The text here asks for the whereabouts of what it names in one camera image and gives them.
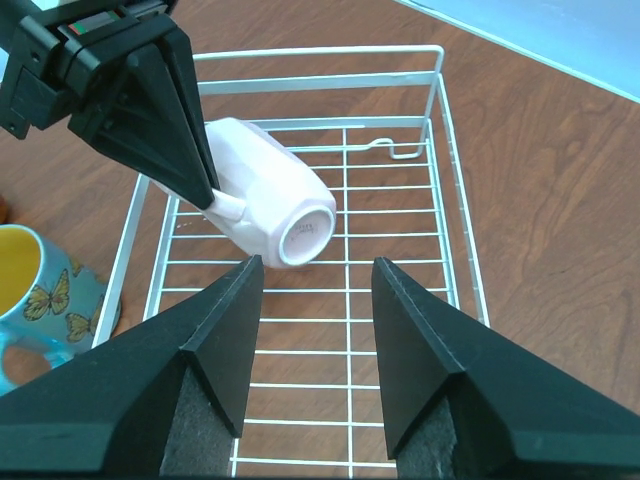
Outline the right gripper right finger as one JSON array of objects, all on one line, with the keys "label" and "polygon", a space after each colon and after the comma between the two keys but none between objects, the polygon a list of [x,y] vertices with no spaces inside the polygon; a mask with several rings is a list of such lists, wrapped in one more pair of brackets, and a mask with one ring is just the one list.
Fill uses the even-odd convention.
[{"label": "right gripper right finger", "polygon": [[639,417],[423,288],[372,269],[388,456],[402,478],[635,478]]}]

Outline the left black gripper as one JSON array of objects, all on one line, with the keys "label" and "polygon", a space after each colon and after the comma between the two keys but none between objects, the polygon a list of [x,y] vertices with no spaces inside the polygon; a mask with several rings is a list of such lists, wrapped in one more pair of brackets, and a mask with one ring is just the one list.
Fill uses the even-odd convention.
[{"label": "left black gripper", "polygon": [[208,208],[219,182],[191,43],[164,34],[162,1],[2,2],[2,128],[24,139],[71,117],[97,152]]}]

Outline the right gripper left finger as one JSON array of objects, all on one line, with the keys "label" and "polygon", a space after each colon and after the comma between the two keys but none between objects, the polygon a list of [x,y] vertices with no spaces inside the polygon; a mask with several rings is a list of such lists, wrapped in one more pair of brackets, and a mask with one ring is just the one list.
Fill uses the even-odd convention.
[{"label": "right gripper left finger", "polygon": [[263,282],[253,256],[4,395],[2,476],[228,476],[244,426]]}]

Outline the blue butterfly mug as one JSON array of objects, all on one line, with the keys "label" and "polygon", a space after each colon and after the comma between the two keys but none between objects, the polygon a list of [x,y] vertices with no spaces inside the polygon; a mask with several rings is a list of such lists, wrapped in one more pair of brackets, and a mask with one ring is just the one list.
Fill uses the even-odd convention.
[{"label": "blue butterfly mug", "polygon": [[1,352],[56,368],[92,348],[108,281],[34,230],[1,226]]}]

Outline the pink faceted mug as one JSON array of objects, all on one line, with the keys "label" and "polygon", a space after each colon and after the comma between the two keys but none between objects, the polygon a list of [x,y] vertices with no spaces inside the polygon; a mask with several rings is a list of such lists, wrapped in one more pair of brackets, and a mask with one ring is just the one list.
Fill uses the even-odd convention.
[{"label": "pink faceted mug", "polygon": [[227,117],[206,124],[219,186],[197,208],[236,246],[271,268],[305,265],[328,245],[336,200],[296,155],[257,125]]}]

